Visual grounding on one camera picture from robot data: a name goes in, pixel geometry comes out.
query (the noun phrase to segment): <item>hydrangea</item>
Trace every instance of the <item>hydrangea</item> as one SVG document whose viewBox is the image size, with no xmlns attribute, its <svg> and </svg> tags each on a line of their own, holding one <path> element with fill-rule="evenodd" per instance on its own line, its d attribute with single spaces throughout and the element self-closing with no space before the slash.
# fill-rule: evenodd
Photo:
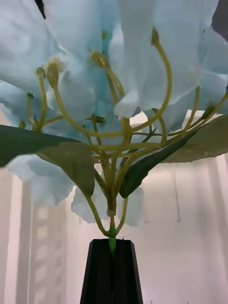
<svg viewBox="0 0 228 304">
<path fill-rule="evenodd" d="M 220 106 L 220 101 L 228 81 L 228 44 L 211 27 L 217 4 L 218 0 L 44 0 L 45 20 L 31 0 L 2 0 L 1 109 L 11 126 L 23 123 L 27 130 L 102 144 L 109 147 L 107 153 L 125 141 L 125 122 L 141 111 L 151 120 L 161 110 L 167 133 L 181 129 L 187 111 L 195 112 L 196 106 L 212 108 L 208 115 L 219 106 L 216 112 L 227 114 L 227 106 Z M 63 119 L 48 77 L 43 79 L 44 109 L 38 79 L 52 67 L 57 70 L 59 94 L 71 121 L 88 132 L 118 136 L 98 141 L 76 130 L 69 119 Z M 133 134 L 128 140 L 137 144 L 146 139 L 156 147 L 163 140 L 160 120 L 154 119 L 141 132 L 152 129 L 158 136 Z M 118 158 L 116 170 L 121 164 Z M 58 204 L 75 186 L 63 170 L 37 155 L 19 156 L 8 168 L 30 182 L 34 201 Z M 129 225 L 142 216 L 142 193 L 136 189 L 130 197 Z M 95 206 L 105 219 L 102 195 L 96 184 Z M 94 221 L 78 188 L 72 211 Z"/>
</svg>

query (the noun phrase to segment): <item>artificial flower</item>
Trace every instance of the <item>artificial flower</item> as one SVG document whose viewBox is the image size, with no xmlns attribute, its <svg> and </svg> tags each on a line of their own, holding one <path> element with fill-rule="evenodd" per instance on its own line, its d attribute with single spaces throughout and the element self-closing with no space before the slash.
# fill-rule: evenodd
<svg viewBox="0 0 228 304">
<path fill-rule="evenodd" d="M 97 130 L 121 132 L 121 117 L 132 117 L 144 111 L 148 118 L 154 108 L 160 109 L 167 91 L 167 71 L 161 54 L 152 40 L 158 39 L 170 63 L 172 93 L 163 113 L 167 132 L 182 127 L 188 110 L 194 107 L 196 88 L 200 87 L 199 109 L 216 107 L 226 92 L 228 75 L 227 42 L 211 28 L 218 0 L 44 0 L 46 20 L 31 0 L 2 0 L 0 3 L 0 103 L 10 125 L 32 130 L 28 115 L 38 121 L 42 116 L 42 99 L 36 70 L 47 71 L 50 64 L 58 66 L 58 89 L 66 111 L 85 130 L 94 130 L 91 116 L 98 117 Z M 125 95 L 113 92 L 104 69 L 92 60 L 98 52 L 106 57 L 110 69 L 123 86 Z M 62 115 L 52 86 L 45 79 L 47 94 L 46 119 Z M 224 105 L 220 113 L 226 114 Z M 153 123 L 156 133 L 160 123 Z M 42 132 L 99 144 L 75 130 L 62 117 L 45 124 Z M 132 143 L 141 143 L 146 135 L 133 135 Z M 102 145 L 120 145 L 123 136 L 100 139 Z M 161 136 L 148 139 L 160 143 Z M 119 169 L 122 159 L 116 162 Z M 9 164 L 24 181 L 29 181 L 35 201 L 51 205 L 65 199 L 75 185 L 59 167 L 37 156 L 21 156 Z M 129 202 L 126 222 L 137 224 L 141 214 L 137 189 L 137 208 Z M 105 197 L 96 184 L 95 205 L 106 218 Z M 76 189 L 72 210 L 93 222 L 85 198 Z M 121 215 L 117 203 L 117 216 Z"/>
</svg>

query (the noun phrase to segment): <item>artificial leaf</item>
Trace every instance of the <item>artificial leaf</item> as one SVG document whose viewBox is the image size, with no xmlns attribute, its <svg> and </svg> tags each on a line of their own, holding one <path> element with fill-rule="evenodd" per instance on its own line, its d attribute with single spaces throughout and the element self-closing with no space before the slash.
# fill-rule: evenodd
<svg viewBox="0 0 228 304">
<path fill-rule="evenodd" d="M 36 153 L 41 159 L 59 166 L 87 196 L 94 193 L 94 162 L 89 146 L 83 142 L 62 142 Z"/>
<path fill-rule="evenodd" d="M 130 166 L 121 184 L 120 195 L 124 199 L 127 198 L 133 191 L 135 191 L 135 189 L 141 185 L 142 180 L 147 176 L 148 172 L 152 168 L 154 168 L 160 162 L 164 161 L 169 155 L 182 148 L 186 142 L 195 134 L 196 132 L 191 132 L 187 136 L 181 138 L 179 141 L 170 144 L 169 146 L 152 155 L 144 157 L 143 159 Z"/>
<path fill-rule="evenodd" d="M 164 162 L 192 162 L 228 152 L 228 115 L 215 118 L 199 129 L 185 146 Z"/>
<path fill-rule="evenodd" d="M 90 148 L 85 143 L 0 125 L 0 167 L 24 154 L 40 154 L 39 157 L 61 167 L 85 194 L 93 194 L 94 167 Z"/>
</svg>

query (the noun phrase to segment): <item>flower bouquet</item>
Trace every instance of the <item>flower bouquet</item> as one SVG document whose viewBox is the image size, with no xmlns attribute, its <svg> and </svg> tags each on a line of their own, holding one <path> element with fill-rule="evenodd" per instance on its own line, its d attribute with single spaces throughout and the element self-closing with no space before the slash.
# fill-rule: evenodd
<svg viewBox="0 0 228 304">
<path fill-rule="evenodd" d="M 0 126 L 0 166 L 30 182 L 34 202 L 56 205 L 76 186 L 72 211 L 106 237 L 90 244 L 81 304 L 142 303 L 133 244 L 116 240 L 128 210 L 137 223 L 130 195 L 161 162 L 228 152 L 228 44 L 211 27 L 218 0 L 43 2 L 42 12 L 31 0 L 0 3 L 10 125 Z"/>
</svg>

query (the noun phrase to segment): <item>black vase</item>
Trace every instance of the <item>black vase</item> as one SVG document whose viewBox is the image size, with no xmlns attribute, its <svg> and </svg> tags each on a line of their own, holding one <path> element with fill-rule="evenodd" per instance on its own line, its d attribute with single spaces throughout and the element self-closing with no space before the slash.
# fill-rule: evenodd
<svg viewBox="0 0 228 304">
<path fill-rule="evenodd" d="M 112 258 L 108 239 L 89 245 L 80 304 L 143 304 L 134 244 L 116 240 Z"/>
</svg>

